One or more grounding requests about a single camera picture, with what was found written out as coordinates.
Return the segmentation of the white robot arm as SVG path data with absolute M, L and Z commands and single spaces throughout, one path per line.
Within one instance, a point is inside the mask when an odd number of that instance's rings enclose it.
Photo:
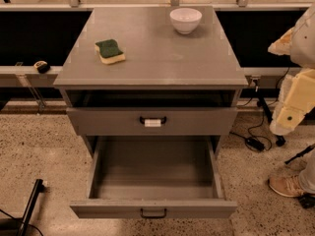
M 284 77 L 270 130 L 275 135 L 292 132 L 315 107 L 315 4 L 295 26 L 268 47 L 276 55 L 288 55 L 301 70 Z

